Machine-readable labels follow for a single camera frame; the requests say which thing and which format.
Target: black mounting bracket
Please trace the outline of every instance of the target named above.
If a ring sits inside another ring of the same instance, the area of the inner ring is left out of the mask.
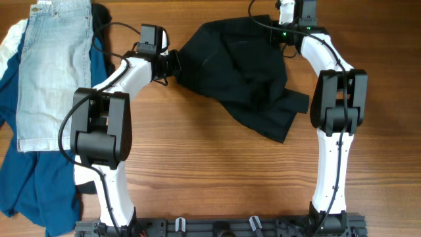
[[[137,219],[139,231],[145,237],[313,237],[333,236],[333,234],[313,235],[308,228],[314,226],[312,218],[307,216],[285,216],[275,219],[257,219],[255,229],[250,219]],[[81,221],[76,223],[75,237],[99,237],[94,231],[98,222]],[[113,236],[112,226],[107,227]],[[334,236],[367,237],[366,221],[363,216],[348,216],[345,230]]]
[[[79,88],[73,105],[97,90]],[[128,93],[101,93],[85,101],[72,115],[70,148],[84,165],[116,169],[132,147],[132,119]]]
[[[310,108],[311,124],[323,130],[327,136],[341,132],[345,126],[343,110],[343,87],[347,86],[348,125],[351,135],[364,120],[368,76],[364,70],[350,70],[347,74],[323,70],[318,77]]]

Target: light blue jeans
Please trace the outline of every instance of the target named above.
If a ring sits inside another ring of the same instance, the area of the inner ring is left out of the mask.
[[[75,90],[91,87],[91,1],[49,2],[30,9],[19,65],[18,151],[58,150],[59,128]],[[70,124],[63,133],[65,149],[70,149]]]

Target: wood grain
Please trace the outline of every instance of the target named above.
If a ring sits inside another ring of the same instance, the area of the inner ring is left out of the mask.
[[[114,21],[167,29],[180,49],[202,23],[246,16],[248,1],[104,3]],[[0,38],[28,17],[29,3],[0,5]],[[370,236],[421,236],[421,25],[419,1],[319,0],[325,26],[343,58],[369,75],[366,116],[347,169],[347,210],[366,215]],[[273,1],[254,14],[278,17]],[[126,52],[131,31],[110,29],[112,51]],[[311,97],[317,77],[301,56],[286,60],[287,87]],[[298,114],[285,144],[236,122],[215,100],[177,85],[148,85],[132,103],[130,195],[140,217],[248,217],[305,214],[314,193],[318,141],[309,114]],[[0,129],[0,158],[12,132]],[[99,216],[84,196],[84,220]],[[22,215],[0,215],[0,236],[42,236]]]

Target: wire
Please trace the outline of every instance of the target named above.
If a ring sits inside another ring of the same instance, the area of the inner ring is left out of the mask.
[[[93,34],[93,39],[95,38],[95,36],[103,29],[103,28],[106,28],[106,27],[108,27],[108,26],[110,26],[110,25],[113,25],[113,24],[116,24],[116,25],[121,25],[121,26],[125,26],[125,27],[128,27],[128,28],[130,28],[130,29],[132,29],[133,31],[135,31],[136,33],[138,33],[138,34],[140,34],[140,32],[138,31],[138,30],[136,30],[135,28],[133,28],[133,27],[131,27],[131,26],[129,26],[129,25],[127,25],[127,24],[125,24],[125,23],[120,23],[120,22],[110,22],[110,23],[108,23],[108,24],[105,24],[105,25],[103,25],[103,26],[101,26],[100,28],[98,28],[98,29],[96,29],[96,31],[94,32],[94,34]],[[104,88],[101,88],[100,90],[97,90],[95,93],[92,93],[92,94],[90,94],[90,95],[87,95],[87,96],[85,96],[82,100],[80,100],[77,104],[75,104],[72,108],[71,108],[71,110],[67,113],[67,115],[64,117],[64,119],[63,119],[63,121],[62,121],[62,123],[61,123],[61,125],[60,125],[60,129],[59,129],[59,136],[58,136],[58,141],[59,141],[59,149],[60,149],[60,152],[62,153],[62,155],[64,156],[64,158],[66,158],[67,159],[67,161],[68,162],[70,162],[70,163],[72,163],[72,164],[74,164],[74,165],[79,165],[79,166],[81,166],[81,167],[84,167],[84,168],[87,168],[87,169],[90,169],[90,170],[92,170],[92,171],[95,171],[98,175],[99,175],[99,178],[101,179],[101,183],[102,183],[102,185],[103,185],[103,189],[104,189],[104,197],[105,197],[105,203],[107,204],[107,209],[108,209],[108,212],[109,212],[109,215],[110,215],[110,218],[111,218],[111,222],[112,222],[112,225],[114,225],[114,228],[115,228],[115,230],[116,230],[116,233],[117,233],[117,235],[118,236],[122,236],[121,235],[121,233],[120,233],[120,231],[119,231],[119,229],[118,229],[118,226],[117,226],[117,223],[116,223],[116,221],[115,221],[115,217],[114,217],[114,215],[112,214],[112,207],[111,207],[111,205],[110,205],[110,198],[109,198],[109,194],[108,194],[108,190],[107,190],[107,185],[106,185],[106,183],[105,183],[105,175],[100,171],[100,170],[98,170],[98,169],[96,169],[96,168],[94,168],[94,167],[92,167],[92,166],[89,166],[89,165],[83,165],[82,163],[79,163],[79,162],[76,162],[76,161],[74,161],[72,158],[70,158],[68,155],[67,155],[67,153],[64,151],[64,148],[63,148],[63,145],[62,145],[62,136],[63,136],[63,131],[64,131],[64,127],[66,126],[66,123],[68,122],[68,120],[70,119],[70,117],[73,115],[73,113],[83,104],[83,103],[85,103],[85,101],[87,101],[88,99],[92,99],[92,98],[94,98],[95,96],[98,96],[100,93],[102,93],[103,91],[105,91],[106,89],[109,89],[110,87],[112,87],[117,81],[119,81],[119,79],[121,79],[121,77],[123,77],[123,75],[125,75],[125,73],[127,73],[128,72],[128,70],[129,70],[129,68],[130,68],[130,63],[129,63],[129,61],[127,60],[127,58],[125,58],[124,56],[121,56],[121,55],[118,55],[118,54],[116,54],[116,53],[111,53],[111,52],[107,52],[107,51],[103,51],[103,50],[100,50],[96,45],[95,45],[95,41],[94,40],[92,40],[92,46],[96,49],[96,50],[98,50],[99,52],[101,52],[102,54],[104,54],[104,55],[111,55],[111,56],[115,56],[115,57],[119,57],[119,58],[121,58],[122,60],[124,60],[125,62],[126,62],[126,68],[124,68],[124,70],[112,81],[112,82],[110,82],[109,84],[107,84]]]
[[[343,129],[341,131],[341,134],[339,135],[339,142],[338,142],[338,149],[339,149],[339,151],[338,151],[338,154],[337,154],[336,181],[335,181],[335,186],[334,186],[334,193],[332,195],[332,199],[330,201],[329,207],[326,210],[326,213],[323,216],[323,219],[320,222],[318,228],[313,233],[313,234],[316,234],[316,233],[318,233],[322,229],[322,227],[323,227],[326,219],[328,218],[330,209],[332,208],[332,206],[334,204],[334,201],[335,201],[335,198],[336,198],[337,190],[339,189],[338,186],[339,186],[339,175],[340,175],[340,172],[341,172],[342,140],[343,140],[343,135],[344,135],[344,133],[346,132],[346,130],[348,128],[348,122],[349,122],[348,121],[347,77],[346,77],[346,73],[347,72],[346,72],[345,68],[343,67],[343,65],[341,64],[341,60],[336,55],[336,52],[334,51],[334,49],[332,49],[332,47],[330,47],[330,45],[328,45],[324,40],[322,40],[322,39],[320,39],[320,38],[318,38],[316,36],[313,36],[311,34],[308,34],[306,32],[300,32],[300,31],[297,31],[297,30],[290,30],[290,29],[287,29],[287,28],[277,28],[277,27],[273,27],[273,26],[268,26],[268,25],[265,25],[265,24],[257,21],[256,19],[254,19],[253,18],[253,15],[251,14],[251,6],[253,5],[253,3],[255,1],[256,0],[251,0],[251,2],[249,4],[249,8],[248,8],[249,17],[250,17],[250,19],[252,21],[256,22],[257,24],[259,24],[259,25],[261,25],[261,26],[263,26],[265,28],[271,29],[271,30],[277,30],[277,31],[281,31],[281,32],[290,32],[290,33],[293,33],[293,34],[300,34],[302,36],[308,36],[308,37],[310,37],[312,39],[315,39],[315,40],[321,42],[323,45],[325,45],[332,52],[332,55],[335,58],[336,64],[341,68],[341,70],[343,72],[343,76],[342,76],[342,79],[343,79],[343,114],[345,116],[345,123],[344,123],[344,127],[343,127]]]

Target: cable clip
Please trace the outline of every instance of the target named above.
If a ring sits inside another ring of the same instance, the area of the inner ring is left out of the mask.
[[[252,216],[249,219],[251,229],[256,233],[257,237],[263,237],[262,224],[258,216]]]

